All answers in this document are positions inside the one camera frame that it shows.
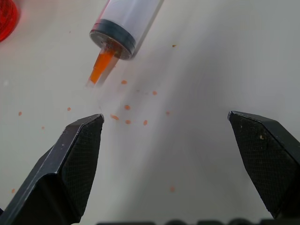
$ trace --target orange nozzle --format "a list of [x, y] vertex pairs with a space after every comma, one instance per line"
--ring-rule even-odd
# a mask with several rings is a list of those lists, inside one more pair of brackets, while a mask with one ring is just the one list
[[113, 49], [105, 48], [104, 50], [101, 50], [95, 62], [93, 72], [90, 75], [90, 81], [92, 81], [94, 84], [97, 83], [99, 77], [113, 58], [114, 54], [115, 50]]

